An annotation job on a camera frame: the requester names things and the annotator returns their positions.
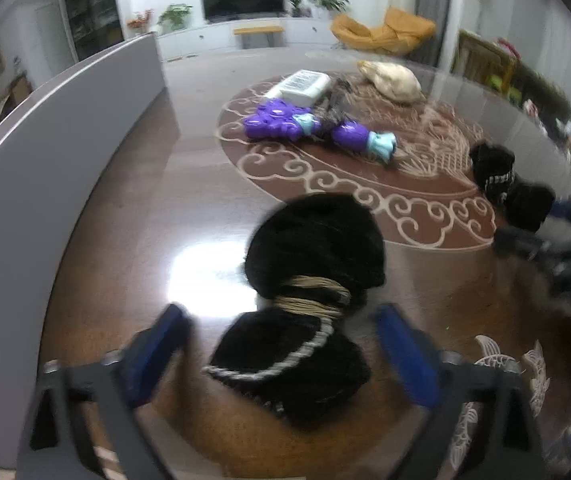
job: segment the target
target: gray curtain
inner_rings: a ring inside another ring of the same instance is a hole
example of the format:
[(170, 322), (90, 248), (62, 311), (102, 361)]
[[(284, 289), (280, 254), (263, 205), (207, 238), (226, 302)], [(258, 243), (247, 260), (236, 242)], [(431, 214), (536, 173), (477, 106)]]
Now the gray curtain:
[(437, 65), (449, 9), (450, 0), (417, 0), (417, 15), (436, 23), (435, 34), (430, 40), (412, 51), (408, 59), (430, 66)]

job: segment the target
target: glossy table surface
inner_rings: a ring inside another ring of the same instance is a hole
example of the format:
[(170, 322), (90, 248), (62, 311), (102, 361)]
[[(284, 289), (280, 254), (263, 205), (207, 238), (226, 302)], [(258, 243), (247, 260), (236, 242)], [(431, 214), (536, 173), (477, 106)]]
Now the glossy table surface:
[[(537, 418), (544, 443), (571, 419), (571, 317), (540, 293), (531, 268), (492, 253), (491, 232), (501, 218), (484, 209), (485, 199), (469, 180), (469, 161), (461, 156), (475, 139), (491, 139), (515, 152), (515, 170), (524, 179), (546, 182), (559, 196), (571, 194), (569, 167), (519, 110), (475, 84), (409, 64), (425, 103), (370, 107), (368, 99), (376, 96), (367, 89), (351, 101), (371, 128), (398, 134), (401, 157), (388, 168), (347, 153), (322, 153), (318, 146), (238, 142), (238, 121), (252, 113), (261, 88), (269, 87), (261, 82), (301, 68), (347, 73), (357, 81), (358, 59), (356, 52), (274, 48), (167, 64), (167, 90), (115, 154), (72, 234), (40, 360), (95, 361), (146, 328), (168, 301), (184, 304), (194, 316), (194, 332), (152, 409), (169, 424), (168, 434), (181, 435), (182, 446), (190, 444), (210, 465), (186, 460), (178, 468), (241, 478), (364, 478), (358, 471), (370, 460), (377, 464), (370, 474), (384, 476), (422, 416), (406, 399), (374, 334), (370, 314), (385, 301), (397, 303), (437, 346), (472, 362), (483, 357), (475, 337), (492, 338), (503, 354), (521, 361), (528, 379), (540, 376), (521, 357), (539, 341), (550, 378)], [(430, 150), (437, 156), (427, 156)], [(240, 163), (248, 154), (254, 156), (253, 171)], [(421, 166), (424, 155), (441, 162)], [(283, 174), (293, 158), (305, 171)], [(261, 303), (241, 267), (254, 228), (278, 199), (323, 189), (353, 192), (378, 211), (387, 239), (387, 283), (371, 290), (368, 306), (345, 324), (371, 365), (371, 381), (322, 426), (302, 432), (206, 377), (200, 367), (234, 317)], [(448, 215), (454, 227), (448, 227)], [(554, 225), (544, 229), (560, 232)], [(109, 448), (92, 410), (90, 418), (98, 443)], [(172, 444), (165, 447), (172, 455)]]

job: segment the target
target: white beaded trim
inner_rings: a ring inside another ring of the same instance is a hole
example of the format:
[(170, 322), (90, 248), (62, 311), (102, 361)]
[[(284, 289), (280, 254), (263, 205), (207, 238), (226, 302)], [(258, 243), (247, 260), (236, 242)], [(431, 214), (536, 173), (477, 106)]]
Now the white beaded trim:
[(286, 358), (279, 362), (274, 363), (270, 368), (259, 370), (252, 373), (241, 373), (228, 368), (219, 368), (218, 366), (206, 365), (201, 368), (201, 371), (208, 373), (212, 376), (222, 379), (234, 379), (236, 381), (262, 381), (270, 377), (276, 377), (289, 368), (294, 368), (301, 359), (310, 357), (312, 353), (326, 344), (328, 337), (332, 335), (334, 329), (332, 328), (332, 321), (328, 317), (322, 317), (321, 326), (312, 339), (303, 343), (299, 348), (290, 352)]

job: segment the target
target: white stuffed animal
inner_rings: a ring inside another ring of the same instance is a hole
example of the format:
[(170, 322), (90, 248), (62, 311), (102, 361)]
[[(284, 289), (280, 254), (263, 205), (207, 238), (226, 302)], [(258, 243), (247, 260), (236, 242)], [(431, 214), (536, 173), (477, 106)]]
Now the white stuffed animal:
[(359, 71), (388, 99), (399, 103), (423, 101), (421, 84), (411, 70), (396, 63), (357, 61)]

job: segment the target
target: black cloth bundle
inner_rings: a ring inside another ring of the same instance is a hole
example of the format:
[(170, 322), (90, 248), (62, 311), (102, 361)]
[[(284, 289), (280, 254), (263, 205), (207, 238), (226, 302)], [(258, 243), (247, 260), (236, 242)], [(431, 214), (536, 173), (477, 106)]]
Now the black cloth bundle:
[(270, 306), (239, 316), (204, 371), (291, 424), (312, 425), (370, 378), (339, 329), (385, 281), (381, 232), (350, 195), (297, 198), (255, 232), (245, 272)]
[(480, 142), (470, 150), (472, 175), (489, 202), (510, 225), (536, 232), (550, 213), (555, 194), (548, 186), (528, 184), (514, 172), (515, 154)]

